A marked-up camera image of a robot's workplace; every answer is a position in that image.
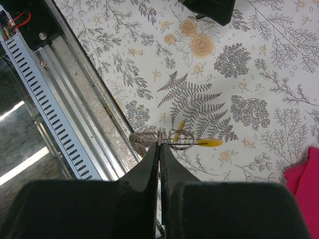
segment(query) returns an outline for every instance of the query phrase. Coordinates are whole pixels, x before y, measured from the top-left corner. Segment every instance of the red fabric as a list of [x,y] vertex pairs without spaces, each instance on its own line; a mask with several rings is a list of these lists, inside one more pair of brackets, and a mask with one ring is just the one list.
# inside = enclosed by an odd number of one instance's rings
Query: red fabric
[[319,149],[310,147],[308,161],[288,169],[285,178],[312,237],[319,239]]

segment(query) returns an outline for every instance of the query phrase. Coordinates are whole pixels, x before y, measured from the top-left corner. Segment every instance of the screw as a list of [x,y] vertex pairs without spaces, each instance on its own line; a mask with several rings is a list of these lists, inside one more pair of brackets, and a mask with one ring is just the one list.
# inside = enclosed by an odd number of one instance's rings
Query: screw
[[47,37],[47,35],[46,35],[45,32],[41,32],[41,33],[39,34],[39,38],[40,38],[41,40],[45,40],[46,37]]
[[47,64],[46,64],[45,61],[39,61],[39,64],[40,64],[40,66],[42,66],[42,67],[44,67],[44,68],[47,67]]

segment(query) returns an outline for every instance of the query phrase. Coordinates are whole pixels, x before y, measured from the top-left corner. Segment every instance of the red wire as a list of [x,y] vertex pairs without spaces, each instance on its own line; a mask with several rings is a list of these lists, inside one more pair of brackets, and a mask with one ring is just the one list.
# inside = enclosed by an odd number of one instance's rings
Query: red wire
[[27,19],[27,21],[25,21],[25,22],[23,22],[23,23],[20,23],[19,25],[15,26],[14,29],[13,29],[13,31],[16,32],[16,29],[17,29],[18,27],[21,27],[21,26],[26,25],[28,22],[30,22],[30,20],[31,20],[31,13],[29,13],[29,18]]
[[8,25],[8,27],[7,27],[8,32],[9,32],[9,28],[10,28],[11,24],[12,24],[15,20],[17,20],[19,17],[21,17],[24,13],[25,13],[25,11],[23,11],[19,16],[17,16],[15,19],[12,20],[12,22],[9,23],[9,25]]

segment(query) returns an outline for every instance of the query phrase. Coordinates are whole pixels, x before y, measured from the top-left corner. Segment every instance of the tablecloth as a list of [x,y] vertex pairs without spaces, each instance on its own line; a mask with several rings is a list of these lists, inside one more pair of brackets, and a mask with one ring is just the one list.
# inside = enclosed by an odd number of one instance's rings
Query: tablecloth
[[175,0],[57,0],[135,131],[185,128],[204,181],[285,182],[319,143],[319,0],[237,0],[231,22]]

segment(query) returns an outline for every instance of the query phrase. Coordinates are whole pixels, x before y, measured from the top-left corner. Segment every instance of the wire whisk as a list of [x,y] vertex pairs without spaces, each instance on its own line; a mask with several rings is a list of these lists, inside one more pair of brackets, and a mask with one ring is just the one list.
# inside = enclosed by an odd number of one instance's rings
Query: wire whisk
[[147,148],[152,144],[167,143],[170,148],[174,150],[187,150],[194,145],[205,147],[217,147],[223,144],[223,140],[216,138],[195,138],[194,134],[190,131],[184,130],[184,121],[179,125],[179,129],[172,129],[168,132],[165,131],[144,131],[132,133],[129,137],[133,149],[142,157],[146,154]]

